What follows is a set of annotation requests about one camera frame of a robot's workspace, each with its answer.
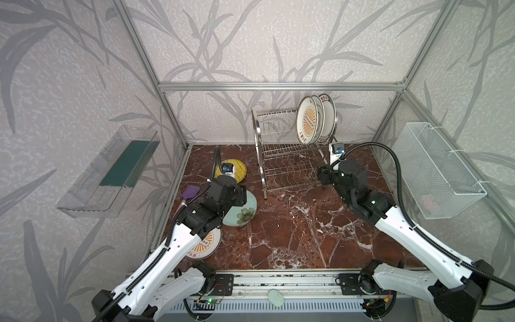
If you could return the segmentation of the light green flower plate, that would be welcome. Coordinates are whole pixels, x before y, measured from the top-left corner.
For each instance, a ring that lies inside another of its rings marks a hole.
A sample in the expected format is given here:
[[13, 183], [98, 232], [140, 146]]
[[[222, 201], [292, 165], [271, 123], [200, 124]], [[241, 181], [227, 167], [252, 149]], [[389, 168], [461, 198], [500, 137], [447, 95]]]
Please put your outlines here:
[[223, 225], [230, 227], [242, 227], [253, 220], [258, 209], [257, 200], [250, 191], [246, 192], [246, 198], [247, 202], [244, 204], [244, 206], [233, 206], [228, 211], [222, 221]]

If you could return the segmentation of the white plate green text rim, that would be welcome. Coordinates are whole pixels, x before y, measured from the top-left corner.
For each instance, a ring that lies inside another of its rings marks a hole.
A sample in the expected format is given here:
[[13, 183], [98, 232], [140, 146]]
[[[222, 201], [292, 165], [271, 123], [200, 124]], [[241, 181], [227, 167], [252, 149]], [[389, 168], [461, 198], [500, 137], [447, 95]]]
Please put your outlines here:
[[330, 95], [327, 95], [325, 93], [321, 94], [319, 95], [319, 99], [321, 100], [323, 105], [324, 122], [321, 131], [321, 136], [318, 142], [320, 144], [325, 144], [330, 141], [331, 136], [334, 134], [337, 125], [337, 111], [335, 103], [333, 102]]

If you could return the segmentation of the white plate black quatrefoil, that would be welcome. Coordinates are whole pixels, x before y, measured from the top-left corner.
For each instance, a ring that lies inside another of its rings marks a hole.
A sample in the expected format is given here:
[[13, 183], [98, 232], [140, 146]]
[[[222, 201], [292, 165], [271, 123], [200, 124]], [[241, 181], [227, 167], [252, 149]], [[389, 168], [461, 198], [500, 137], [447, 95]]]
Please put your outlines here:
[[312, 95], [311, 98], [314, 100], [315, 107], [317, 109], [317, 129], [316, 129], [313, 139], [311, 140], [311, 144], [315, 144], [319, 141], [319, 138], [321, 136], [321, 132], [323, 129], [323, 124], [324, 124], [325, 112], [324, 112], [322, 100], [319, 98], [319, 96]]

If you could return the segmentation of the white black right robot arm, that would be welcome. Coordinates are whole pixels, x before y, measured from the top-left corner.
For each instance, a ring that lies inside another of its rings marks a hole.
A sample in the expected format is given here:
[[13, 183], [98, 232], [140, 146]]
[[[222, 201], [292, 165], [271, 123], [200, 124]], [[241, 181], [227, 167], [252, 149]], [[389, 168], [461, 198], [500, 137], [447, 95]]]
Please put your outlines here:
[[401, 192], [400, 162], [391, 148], [384, 144], [377, 146], [385, 149], [394, 161], [397, 203], [369, 188], [366, 169], [347, 158], [349, 153], [340, 142], [329, 145], [330, 162], [318, 166], [317, 178], [322, 185], [331, 185], [354, 215], [396, 240], [428, 270], [416, 272], [373, 260], [360, 272], [364, 291], [372, 293], [380, 288], [432, 302], [451, 321], [473, 321], [479, 310], [514, 308], [514, 301], [497, 305], [483, 303], [490, 283], [513, 291], [512, 283], [494, 276], [494, 269], [487, 262], [474, 262], [453, 251], [409, 217]]

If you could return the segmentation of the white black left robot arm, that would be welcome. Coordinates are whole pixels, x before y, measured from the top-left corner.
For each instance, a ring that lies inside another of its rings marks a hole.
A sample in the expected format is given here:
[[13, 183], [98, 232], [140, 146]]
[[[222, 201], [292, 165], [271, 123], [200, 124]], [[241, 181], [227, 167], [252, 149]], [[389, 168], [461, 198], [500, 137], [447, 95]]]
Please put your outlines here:
[[168, 281], [186, 255], [221, 228], [232, 207], [247, 202], [246, 187], [239, 185], [231, 164], [221, 162], [220, 149], [213, 157], [213, 174], [207, 186], [183, 203], [166, 239], [146, 261], [112, 291], [102, 290], [92, 300], [95, 321], [158, 321], [179, 301], [213, 288], [215, 270], [200, 262]]

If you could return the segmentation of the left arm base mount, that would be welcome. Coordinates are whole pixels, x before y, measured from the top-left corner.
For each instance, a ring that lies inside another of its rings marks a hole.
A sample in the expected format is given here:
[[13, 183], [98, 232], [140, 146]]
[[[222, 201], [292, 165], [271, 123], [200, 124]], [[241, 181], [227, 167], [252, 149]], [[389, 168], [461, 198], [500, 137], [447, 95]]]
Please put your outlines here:
[[215, 274], [209, 276], [201, 289], [202, 295], [231, 296], [235, 276], [233, 274]]

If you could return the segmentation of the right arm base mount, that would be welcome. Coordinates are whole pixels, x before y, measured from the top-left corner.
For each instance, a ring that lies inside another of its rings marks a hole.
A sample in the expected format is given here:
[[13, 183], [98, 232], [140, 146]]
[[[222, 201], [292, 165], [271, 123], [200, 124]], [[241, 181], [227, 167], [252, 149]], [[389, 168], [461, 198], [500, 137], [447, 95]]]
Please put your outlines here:
[[335, 278], [336, 285], [341, 289], [342, 295], [376, 295], [374, 287], [366, 287], [362, 282], [359, 273], [343, 273]]

